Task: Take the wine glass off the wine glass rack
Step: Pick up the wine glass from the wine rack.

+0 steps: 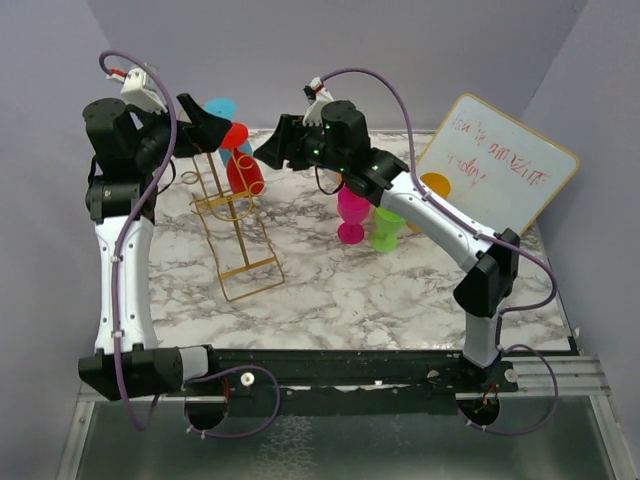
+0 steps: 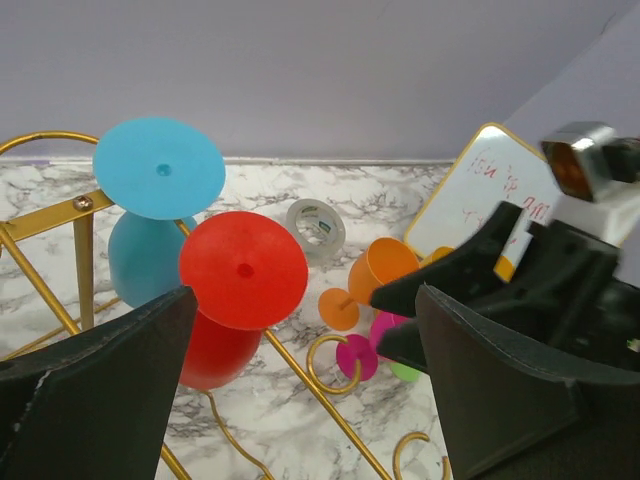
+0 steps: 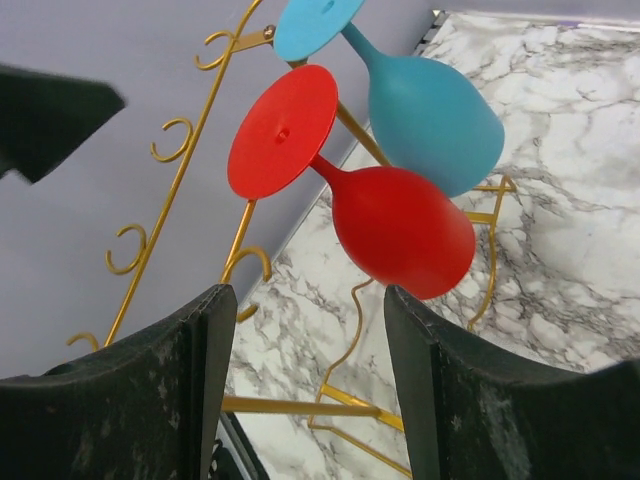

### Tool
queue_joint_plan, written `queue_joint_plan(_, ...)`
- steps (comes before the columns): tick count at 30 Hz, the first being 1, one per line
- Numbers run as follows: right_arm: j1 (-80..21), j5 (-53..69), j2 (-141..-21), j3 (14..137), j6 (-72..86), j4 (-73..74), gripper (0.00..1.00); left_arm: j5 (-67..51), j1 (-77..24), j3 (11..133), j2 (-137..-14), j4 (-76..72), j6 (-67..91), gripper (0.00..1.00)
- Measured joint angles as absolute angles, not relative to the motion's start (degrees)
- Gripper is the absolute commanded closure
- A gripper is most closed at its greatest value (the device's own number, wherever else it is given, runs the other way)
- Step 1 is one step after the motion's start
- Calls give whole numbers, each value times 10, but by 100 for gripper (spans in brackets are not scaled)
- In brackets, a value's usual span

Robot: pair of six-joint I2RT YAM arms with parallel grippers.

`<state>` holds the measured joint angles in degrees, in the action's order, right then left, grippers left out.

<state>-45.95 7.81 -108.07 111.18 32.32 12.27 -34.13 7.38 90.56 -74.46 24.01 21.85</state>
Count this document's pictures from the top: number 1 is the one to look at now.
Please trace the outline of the cyan wine glass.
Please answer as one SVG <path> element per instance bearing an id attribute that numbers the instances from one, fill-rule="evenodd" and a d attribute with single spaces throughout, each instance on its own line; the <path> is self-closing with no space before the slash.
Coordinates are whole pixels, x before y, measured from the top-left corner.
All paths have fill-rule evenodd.
<path id="1" fill-rule="evenodd" d="M 208 101 L 204 105 L 204 110 L 218 117 L 232 120 L 237 111 L 237 106 L 235 102 L 230 98 L 215 98 Z M 231 158 L 231 151 L 228 149 L 220 148 L 218 150 L 218 155 L 222 161 L 223 166 L 227 167 Z"/>

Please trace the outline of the red wine glass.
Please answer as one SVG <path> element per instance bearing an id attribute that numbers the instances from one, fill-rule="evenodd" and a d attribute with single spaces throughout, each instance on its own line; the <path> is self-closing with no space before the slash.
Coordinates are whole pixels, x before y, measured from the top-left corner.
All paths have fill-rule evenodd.
<path id="1" fill-rule="evenodd" d="M 234 194 L 249 191 L 253 196 L 264 192 L 265 180 L 260 167 L 253 157 L 248 128 L 233 122 L 218 153 L 226 168 L 226 175 Z"/>

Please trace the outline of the pink wine glass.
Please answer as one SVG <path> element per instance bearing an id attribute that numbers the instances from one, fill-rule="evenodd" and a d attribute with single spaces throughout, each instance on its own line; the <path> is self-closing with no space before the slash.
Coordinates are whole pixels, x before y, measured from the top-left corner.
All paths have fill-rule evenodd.
<path id="1" fill-rule="evenodd" d="M 355 195 L 347 187 L 338 193 L 337 211 L 342 219 L 337 229 L 338 238 L 345 244 L 360 243 L 365 236 L 363 221 L 369 214 L 371 204 L 368 200 Z"/>

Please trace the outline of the gold wire glass rack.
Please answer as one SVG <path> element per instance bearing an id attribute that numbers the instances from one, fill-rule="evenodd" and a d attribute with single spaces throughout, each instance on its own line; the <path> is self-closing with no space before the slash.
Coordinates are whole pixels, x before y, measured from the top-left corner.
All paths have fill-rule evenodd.
<path id="1" fill-rule="evenodd" d="M 226 301 L 245 299 L 285 282 L 260 210 L 266 182 L 259 196 L 249 191 L 234 194 L 218 150 L 194 157 L 181 182 L 192 188 L 189 207 L 203 227 Z"/>

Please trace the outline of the green wine glass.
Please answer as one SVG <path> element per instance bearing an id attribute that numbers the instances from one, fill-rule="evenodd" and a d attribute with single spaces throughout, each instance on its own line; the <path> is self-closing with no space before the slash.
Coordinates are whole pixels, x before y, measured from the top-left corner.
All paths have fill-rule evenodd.
<path id="1" fill-rule="evenodd" d="M 370 236 L 371 246 L 380 253 L 389 253 L 398 246 L 398 233 L 406 221 L 383 207 L 375 209 L 375 230 Z"/>

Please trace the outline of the yellow wine glass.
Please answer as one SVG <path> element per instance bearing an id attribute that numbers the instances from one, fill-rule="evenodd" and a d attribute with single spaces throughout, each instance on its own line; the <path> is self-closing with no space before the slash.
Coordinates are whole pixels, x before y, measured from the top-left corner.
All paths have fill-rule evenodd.
<path id="1" fill-rule="evenodd" d="M 420 176 L 420 180 L 435 194 L 447 199 L 451 192 L 451 184 L 444 176 L 436 172 L 427 172 Z"/>

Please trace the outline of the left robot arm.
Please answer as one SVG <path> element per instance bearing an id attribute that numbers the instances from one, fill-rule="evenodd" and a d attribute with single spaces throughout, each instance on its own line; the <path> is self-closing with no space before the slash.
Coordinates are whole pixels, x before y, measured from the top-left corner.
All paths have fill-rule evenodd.
<path id="1" fill-rule="evenodd" d="M 116 98 L 93 101 L 83 111 L 94 149 L 85 203 L 99 244 L 101 307 L 94 352 L 79 359 L 78 374 L 110 401 L 173 394 L 186 383 L 206 395 L 220 385 L 212 347 L 161 348 L 151 318 L 154 173 L 175 158 L 215 152 L 231 128 L 189 94 L 177 100 L 185 121 Z"/>

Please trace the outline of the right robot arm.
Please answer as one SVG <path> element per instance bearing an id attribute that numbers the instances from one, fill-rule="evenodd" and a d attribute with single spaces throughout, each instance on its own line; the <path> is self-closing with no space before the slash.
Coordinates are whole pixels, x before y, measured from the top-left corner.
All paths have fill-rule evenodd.
<path id="1" fill-rule="evenodd" d="M 356 196 L 408 221 L 441 247 L 465 273 L 454 290 L 466 320 L 467 361 L 459 378 L 472 391 L 494 381 L 502 325 L 498 309 L 518 274 L 520 238 L 513 230 L 497 233 L 415 185 L 405 162 L 372 146 L 365 116 L 347 100 L 324 105 L 312 124 L 300 115 L 281 115 L 254 156 L 274 170 L 319 167 L 338 173 Z"/>

